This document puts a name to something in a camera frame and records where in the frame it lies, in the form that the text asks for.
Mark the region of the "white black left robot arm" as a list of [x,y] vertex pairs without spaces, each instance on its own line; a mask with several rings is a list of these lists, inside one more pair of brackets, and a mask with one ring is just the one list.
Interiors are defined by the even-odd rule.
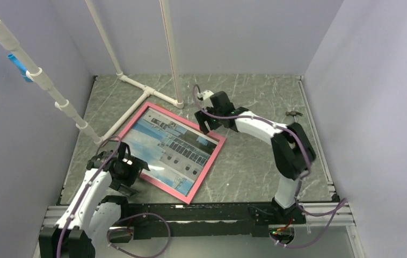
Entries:
[[116,224],[129,221],[128,197],[147,162],[120,137],[104,140],[87,162],[83,182],[63,215],[39,235],[41,257],[95,257],[96,246]]

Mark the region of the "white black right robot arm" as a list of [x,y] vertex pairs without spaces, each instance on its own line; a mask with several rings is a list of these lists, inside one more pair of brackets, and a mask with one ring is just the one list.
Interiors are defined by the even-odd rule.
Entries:
[[223,126],[267,143],[280,173],[278,189],[272,199],[272,217],[285,223],[297,209],[302,179],[309,174],[316,153],[301,124],[281,124],[260,117],[245,107],[235,107],[224,91],[213,93],[194,89],[198,111],[194,114],[199,129],[208,134]]

